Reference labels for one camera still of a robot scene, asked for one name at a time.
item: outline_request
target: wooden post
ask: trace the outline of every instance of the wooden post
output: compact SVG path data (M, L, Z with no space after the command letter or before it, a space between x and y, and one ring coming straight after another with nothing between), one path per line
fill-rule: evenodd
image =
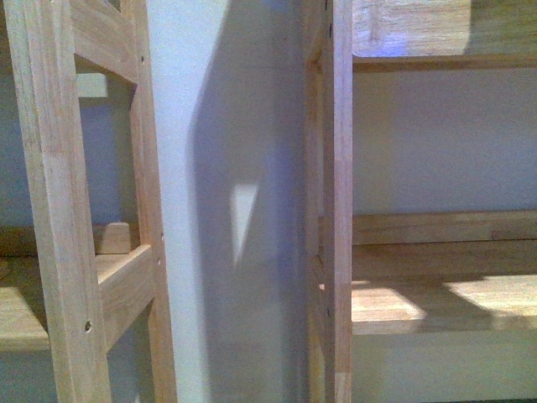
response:
M323 75L326 403L351 402L352 2L326 0Z
M122 14L133 21L137 40L138 86L130 117L140 238L142 243L151 245L154 253L155 298L149 308L149 341L155 399L159 403L174 403L177 390L160 206L147 9L144 0L122 0L121 9Z
M110 402L69 2L4 7L58 399Z

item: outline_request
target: wooden board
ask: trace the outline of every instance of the wooden board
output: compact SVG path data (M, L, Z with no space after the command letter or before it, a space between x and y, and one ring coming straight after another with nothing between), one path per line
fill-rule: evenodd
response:
M131 22L102 0L71 0L76 54L105 71L138 82Z
M360 57L536 55L537 3L528 0L353 0Z
M93 243L96 254L128 254L140 245L138 225L93 225ZM0 227L0 256L37 256L34 228Z
M149 341L155 400L177 401L175 358L169 312L168 275L160 206L159 157L154 122L148 15L144 0L121 0L122 15L132 22L138 85L130 111L136 172L138 220L142 243L150 244L154 265L154 299L149 309Z
M327 0L322 46L326 403L351 402L352 7Z
M353 248L352 333L537 328L537 241Z
M457 55L415 57L356 57L355 73L390 71L485 70L537 67L537 55Z
M148 246L96 257L108 348L151 299L150 260ZM0 258L0 267L0 351L50 349L37 258Z
M352 218L355 245L509 239L537 239L537 211L373 214Z
M5 0L58 400L112 400L69 2Z
M97 259L108 349L154 298L153 252L143 245L125 256Z

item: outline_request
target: white wall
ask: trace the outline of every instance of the white wall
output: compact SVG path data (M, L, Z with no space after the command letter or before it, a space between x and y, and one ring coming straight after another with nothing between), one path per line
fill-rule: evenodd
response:
M300 2L148 2L180 400L305 401Z

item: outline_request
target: wooden frame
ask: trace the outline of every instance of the wooden frame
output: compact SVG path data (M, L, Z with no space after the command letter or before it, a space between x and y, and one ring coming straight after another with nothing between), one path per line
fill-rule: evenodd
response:
M537 328L536 211L352 216L353 71L537 66L535 5L447 3L303 0L311 402L351 401L352 335Z
M0 260L1 349L50 348L62 403L111 401L107 351L149 307L155 398L176 402L145 1L122 0L121 12L104 0L3 8L0 47L8 39L35 238L28 228L0 231L0 252L18 256ZM127 224L91 226L76 60L133 87L139 239ZM39 264L28 257L35 243Z

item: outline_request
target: wooden plank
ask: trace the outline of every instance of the wooden plank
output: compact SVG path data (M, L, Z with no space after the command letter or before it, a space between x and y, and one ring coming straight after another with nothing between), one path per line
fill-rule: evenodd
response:
M327 403L351 402L352 3L328 0L322 48Z
M151 248L96 257L107 348L152 298ZM0 351L49 350L43 288L36 258L0 258Z
M310 403L325 401L325 362L321 349L321 331L316 326L312 311L315 307L308 305L308 381L310 385Z
M536 238L535 210L372 214L354 216L352 219L354 245Z
M138 225L93 225L95 254L128 254L140 245ZM0 227L0 256L37 256L34 227Z
M363 245L352 249L352 278L534 273L537 241Z
M70 0L70 6L76 54L137 83L132 23L104 0Z
M172 403L177 401L177 389L159 197L159 158L154 124L147 10L143 0L122 0L121 9L126 18L133 21L136 36L139 83L134 93L130 117L140 237L142 243L151 245L155 262L154 300L149 309L155 399L157 402Z
M0 258L0 262L8 269L0 279L0 351L50 349L38 260Z
M353 334L537 328L537 241L354 248Z
M484 70L537 67L537 55L457 55L416 57L356 57L356 73L390 71Z
M537 3L527 0L354 0L361 57L537 55Z
M110 402L69 4L4 6L58 400Z
M151 247L143 245L124 257L102 255L99 260L99 288L110 349L154 297L154 259Z

